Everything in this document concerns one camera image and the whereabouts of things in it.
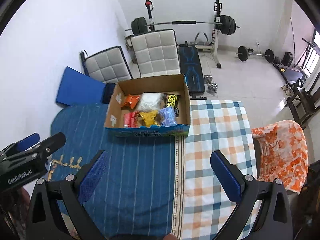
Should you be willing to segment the person's left hand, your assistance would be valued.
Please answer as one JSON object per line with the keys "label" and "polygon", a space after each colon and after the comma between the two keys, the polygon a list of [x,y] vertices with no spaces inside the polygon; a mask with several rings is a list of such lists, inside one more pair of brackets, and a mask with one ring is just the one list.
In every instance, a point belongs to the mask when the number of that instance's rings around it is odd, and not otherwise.
{"label": "person's left hand", "polygon": [[30,196],[23,187],[8,192],[6,195],[5,207],[20,239],[26,239],[29,205]]}

